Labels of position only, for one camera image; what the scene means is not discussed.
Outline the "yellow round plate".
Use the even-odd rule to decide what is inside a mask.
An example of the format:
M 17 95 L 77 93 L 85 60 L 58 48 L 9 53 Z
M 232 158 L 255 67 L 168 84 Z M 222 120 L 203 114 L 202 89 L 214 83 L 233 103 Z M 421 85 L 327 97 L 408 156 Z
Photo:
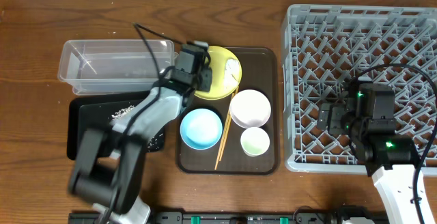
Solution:
M 218 100 L 225 98 L 235 91 L 242 79 L 242 65 L 236 55 L 227 48 L 221 46 L 210 46 L 208 53 L 211 57 L 210 67 L 212 69 L 212 83 L 209 92 L 196 91 L 195 95 L 204 100 Z M 224 84 L 225 63 L 229 59 L 237 59 L 240 64 L 238 84 L 236 86 L 226 86 Z

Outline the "white tissue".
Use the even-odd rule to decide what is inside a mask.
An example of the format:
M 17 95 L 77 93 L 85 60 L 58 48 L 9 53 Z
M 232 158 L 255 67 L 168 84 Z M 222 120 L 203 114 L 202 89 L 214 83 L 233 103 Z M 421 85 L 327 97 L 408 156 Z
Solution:
M 229 58 L 225 63 L 224 84 L 226 86 L 236 86 L 238 84 L 239 71 L 239 61 Z

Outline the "light blue bowl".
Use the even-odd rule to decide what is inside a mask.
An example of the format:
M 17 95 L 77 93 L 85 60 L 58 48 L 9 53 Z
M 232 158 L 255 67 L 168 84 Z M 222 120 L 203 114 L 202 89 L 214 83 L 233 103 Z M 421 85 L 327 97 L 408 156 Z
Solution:
M 220 117 L 209 109 L 188 112 L 180 124 L 183 142 L 194 150 L 207 150 L 216 145 L 223 134 Z

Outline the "pale pink bowl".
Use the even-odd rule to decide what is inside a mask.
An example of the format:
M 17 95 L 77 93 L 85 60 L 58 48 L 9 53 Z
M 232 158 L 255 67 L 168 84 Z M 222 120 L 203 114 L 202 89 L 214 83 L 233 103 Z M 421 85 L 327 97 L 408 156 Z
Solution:
M 242 128 L 261 127 L 269 120 L 272 107 L 263 93 L 246 89 L 233 97 L 229 112 L 232 120 Z

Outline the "white cup green inside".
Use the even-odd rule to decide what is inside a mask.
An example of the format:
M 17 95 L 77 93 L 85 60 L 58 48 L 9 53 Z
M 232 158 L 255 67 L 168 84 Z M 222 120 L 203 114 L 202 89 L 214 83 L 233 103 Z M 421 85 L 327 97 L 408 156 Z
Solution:
M 268 133 L 259 127 L 247 128 L 240 137 L 243 152 L 250 157 L 264 154 L 270 147 Z

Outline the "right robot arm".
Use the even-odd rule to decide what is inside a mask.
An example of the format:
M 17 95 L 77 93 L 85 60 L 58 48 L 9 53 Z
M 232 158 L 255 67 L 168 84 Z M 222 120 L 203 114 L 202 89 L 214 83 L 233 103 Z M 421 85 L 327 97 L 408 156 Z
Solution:
M 353 155 L 380 194 L 389 223 L 433 223 L 419 153 L 412 137 L 396 134 L 394 110 L 390 86 L 358 80 L 342 102 L 321 104 L 317 128 L 348 136 Z

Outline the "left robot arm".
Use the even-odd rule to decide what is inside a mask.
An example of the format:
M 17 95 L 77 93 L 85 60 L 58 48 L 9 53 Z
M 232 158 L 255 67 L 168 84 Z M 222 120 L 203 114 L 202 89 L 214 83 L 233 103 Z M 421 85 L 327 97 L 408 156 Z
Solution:
M 68 190 L 104 207 L 97 223 L 129 213 L 141 188 L 148 143 L 191 105 L 197 90 L 210 90 L 208 47 L 200 41 L 183 44 L 176 64 L 158 75 L 146 99 L 118 120 L 84 131 Z

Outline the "grey plastic dishwasher rack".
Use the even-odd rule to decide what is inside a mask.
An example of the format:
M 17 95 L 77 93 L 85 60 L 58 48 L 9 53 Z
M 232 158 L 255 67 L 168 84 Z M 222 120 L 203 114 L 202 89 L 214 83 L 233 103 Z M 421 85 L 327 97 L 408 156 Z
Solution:
M 348 138 L 316 126 L 360 72 L 395 91 L 396 131 L 409 135 L 436 175 L 436 9 L 295 4 L 281 26 L 285 166 L 293 172 L 364 174 Z

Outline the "black waste tray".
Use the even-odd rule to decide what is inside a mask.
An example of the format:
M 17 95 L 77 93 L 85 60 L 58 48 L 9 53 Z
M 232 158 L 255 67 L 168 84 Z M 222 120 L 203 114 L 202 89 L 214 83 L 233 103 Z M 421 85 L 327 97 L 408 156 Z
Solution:
M 82 96 L 71 101 L 68 118 L 67 157 L 76 159 L 81 138 L 91 126 L 105 126 L 112 122 L 112 115 L 130 105 L 137 106 L 149 92 L 130 92 L 99 96 Z

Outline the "wooden chopstick right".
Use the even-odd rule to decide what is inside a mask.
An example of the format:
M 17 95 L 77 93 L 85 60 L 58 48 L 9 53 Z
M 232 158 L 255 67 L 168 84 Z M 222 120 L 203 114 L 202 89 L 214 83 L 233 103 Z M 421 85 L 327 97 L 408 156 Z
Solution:
M 225 150 L 225 145 L 227 143 L 227 137 L 228 137 L 228 134 L 229 134 L 230 124 L 231 124 L 231 114 L 230 114 L 230 108 L 228 108 L 227 119 L 225 121 L 225 128 L 224 128 L 223 136 L 222 136 L 222 140 L 221 140 L 221 148 L 220 148 L 220 151 L 219 151 L 219 154 L 218 154 L 218 162 L 221 162 L 222 157 L 223 157 L 223 153 L 224 153 L 224 150 Z

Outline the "pile of white rice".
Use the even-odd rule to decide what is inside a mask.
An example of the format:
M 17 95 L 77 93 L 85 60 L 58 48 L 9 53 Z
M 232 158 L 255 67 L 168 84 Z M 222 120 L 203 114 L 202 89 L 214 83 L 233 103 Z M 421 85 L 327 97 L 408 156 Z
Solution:
M 134 105 L 130 105 L 126 108 L 120 109 L 119 111 L 115 112 L 111 117 L 112 120 L 118 120 L 119 118 L 125 116 L 127 113 L 129 113 L 131 110 L 134 109 Z M 148 152 L 157 152 L 161 150 L 165 143 L 165 129 L 162 128 L 147 144 Z

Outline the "clear plastic bin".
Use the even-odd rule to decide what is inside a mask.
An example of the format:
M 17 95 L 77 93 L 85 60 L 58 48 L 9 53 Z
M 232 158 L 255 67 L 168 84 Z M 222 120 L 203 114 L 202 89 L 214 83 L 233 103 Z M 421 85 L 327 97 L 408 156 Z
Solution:
M 156 81 L 160 71 L 175 64 L 178 54 L 170 40 L 69 40 L 64 44 L 58 79 L 80 95 L 140 92 Z

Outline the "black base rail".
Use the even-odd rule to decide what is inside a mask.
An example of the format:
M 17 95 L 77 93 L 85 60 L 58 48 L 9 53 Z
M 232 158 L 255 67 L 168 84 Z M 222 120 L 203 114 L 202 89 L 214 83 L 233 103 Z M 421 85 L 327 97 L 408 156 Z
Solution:
M 372 213 L 362 206 L 342 206 L 335 210 L 317 210 L 301 206 L 293 213 L 200 213 L 200 212 L 153 212 L 148 219 L 151 224 L 282 224 L 282 223 L 388 223 L 389 218 L 383 212 Z

